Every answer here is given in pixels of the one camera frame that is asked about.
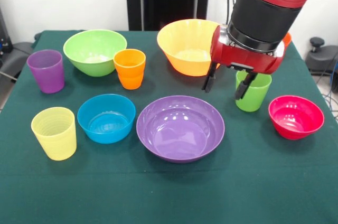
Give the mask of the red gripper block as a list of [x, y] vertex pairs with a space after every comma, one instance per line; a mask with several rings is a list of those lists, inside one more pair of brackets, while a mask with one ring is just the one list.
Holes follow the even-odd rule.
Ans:
[[215, 29], [210, 48], [211, 64], [206, 75], [202, 90], [210, 92], [214, 81], [217, 64], [236, 70], [246, 70], [246, 77], [239, 83], [235, 92], [235, 100], [242, 99], [257, 74], [272, 74], [281, 65], [285, 55], [285, 45], [280, 42], [275, 51], [258, 53], [235, 44], [227, 34], [227, 27], [219, 25]]

